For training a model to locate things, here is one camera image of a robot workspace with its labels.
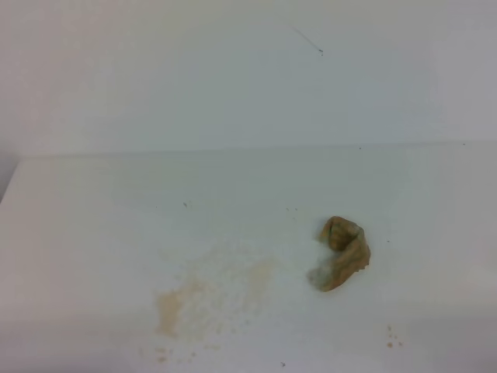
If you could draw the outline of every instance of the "brown stain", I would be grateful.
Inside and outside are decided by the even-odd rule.
[[[268,257],[259,260],[247,269],[248,289],[242,301],[242,309],[244,311],[248,311],[251,306],[260,308],[276,264],[276,259]]]
[[[156,305],[159,314],[159,325],[157,333],[171,338],[178,337],[178,326],[180,314],[183,306],[196,293],[202,292],[205,287],[196,279],[190,279],[179,289],[168,293],[160,294],[157,297]]]

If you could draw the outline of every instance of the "white surface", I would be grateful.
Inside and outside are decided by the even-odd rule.
[[[2,371],[491,371],[496,157],[481,143],[24,161],[0,204]],[[332,214],[373,254],[324,294],[305,275]],[[157,334],[157,296],[193,278],[207,290],[177,337]]]
[[[0,150],[495,140],[496,21],[492,0],[3,0]]]

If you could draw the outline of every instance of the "white table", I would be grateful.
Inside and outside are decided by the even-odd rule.
[[[495,143],[26,160],[2,371],[495,371],[496,191]],[[331,215],[372,257],[320,293]]]

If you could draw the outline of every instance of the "crumpled paper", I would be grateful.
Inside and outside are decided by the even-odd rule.
[[[320,291],[331,291],[363,270],[370,262],[371,251],[364,230],[352,221],[339,216],[330,218],[323,228],[320,240],[327,242],[336,256],[312,270],[309,281]]]

